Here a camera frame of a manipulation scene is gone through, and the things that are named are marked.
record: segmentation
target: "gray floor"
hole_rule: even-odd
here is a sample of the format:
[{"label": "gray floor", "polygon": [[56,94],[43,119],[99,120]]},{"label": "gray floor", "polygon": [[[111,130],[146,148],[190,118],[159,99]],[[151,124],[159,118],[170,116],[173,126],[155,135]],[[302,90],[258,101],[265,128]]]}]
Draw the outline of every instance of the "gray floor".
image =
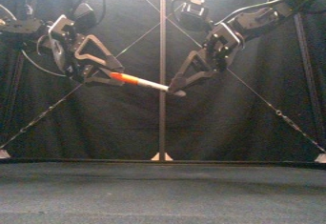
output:
[{"label": "gray floor", "polygon": [[326,223],[326,172],[266,166],[0,164],[0,223]]}]

